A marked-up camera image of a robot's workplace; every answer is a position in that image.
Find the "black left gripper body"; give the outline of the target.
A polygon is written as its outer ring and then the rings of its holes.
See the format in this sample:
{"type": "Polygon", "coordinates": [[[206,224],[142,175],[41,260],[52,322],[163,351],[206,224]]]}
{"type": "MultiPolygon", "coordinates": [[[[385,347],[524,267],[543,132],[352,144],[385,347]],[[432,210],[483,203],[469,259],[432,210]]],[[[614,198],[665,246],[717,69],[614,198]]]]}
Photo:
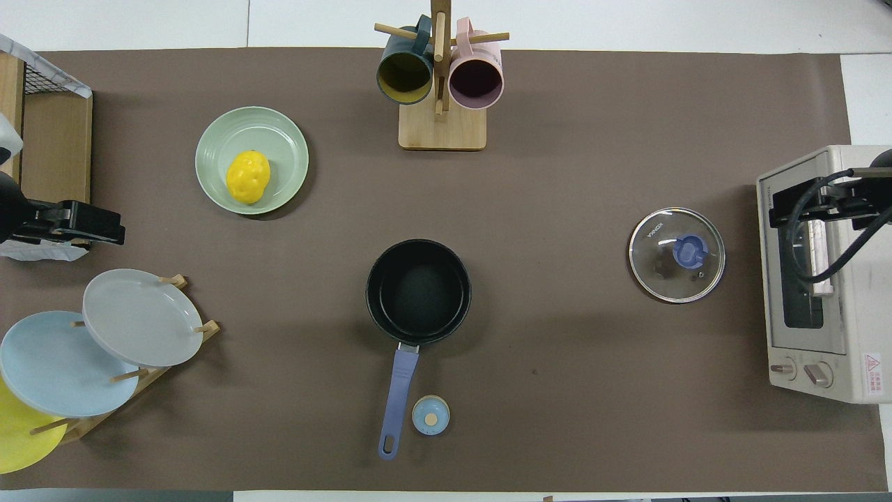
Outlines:
{"type": "Polygon", "coordinates": [[[121,214],[85,202],[29,200],[24,212],[8,219],[8,238],[32,244],[87,241],[123,245],[125,227],[121,214]]]}

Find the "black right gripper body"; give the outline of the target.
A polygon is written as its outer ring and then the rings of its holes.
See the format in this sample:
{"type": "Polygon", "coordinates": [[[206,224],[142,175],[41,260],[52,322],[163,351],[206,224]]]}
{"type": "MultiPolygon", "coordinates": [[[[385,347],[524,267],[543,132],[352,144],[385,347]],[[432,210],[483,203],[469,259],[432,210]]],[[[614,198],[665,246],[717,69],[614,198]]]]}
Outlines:
{"type": "MultiPolygon", "coordinates": [[[[784,227],[794,205],[812,183],[799,183],[771,195],[769,225],[784,227]]],[[[809,198],[800,220],[851,220],[853,229],[865,229],[880,214],[879,183],[841,183],[828,185],[809,198]]]]}

